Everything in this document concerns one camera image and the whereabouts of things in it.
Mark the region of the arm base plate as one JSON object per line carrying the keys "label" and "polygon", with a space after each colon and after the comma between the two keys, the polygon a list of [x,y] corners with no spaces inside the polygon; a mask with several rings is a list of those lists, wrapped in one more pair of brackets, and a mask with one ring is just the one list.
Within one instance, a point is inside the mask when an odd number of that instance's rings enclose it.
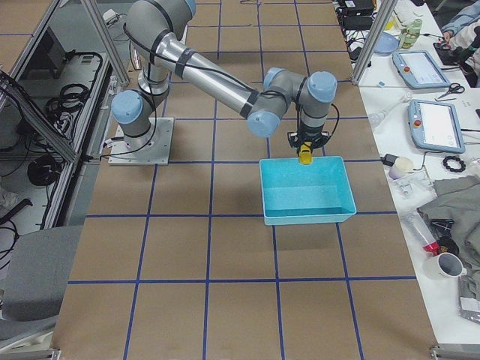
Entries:
{"label": "arm base plate", "polygon": [[146,135],[131,138],[123,134],[120,125],[115,135],[121,140],[112,144],[108,163],[112,166],[166,166],[170,159],[174,118],[149,118],[151,128]]}

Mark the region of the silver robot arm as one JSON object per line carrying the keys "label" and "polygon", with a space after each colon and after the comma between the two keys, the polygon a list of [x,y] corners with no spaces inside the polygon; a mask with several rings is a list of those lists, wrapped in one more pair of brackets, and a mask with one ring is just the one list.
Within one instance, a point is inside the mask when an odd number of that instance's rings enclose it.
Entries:
{"label": "silver robot arm", "polygon": [[323,129],[335,99],[338,82],[327,71],[302,76],[272,67],[258,91],[236,79],[196,50],[182,43],[188,22],[196,13],[194,1],[135,1],[127,14],[124,33],[144,59],[139,90],[164,99],[168,77],[177,77],[220,101],[247,121],[250,132],[268,138],[295,105],[297,129],[287,135],[298,155],[323,147],[332,135]]}

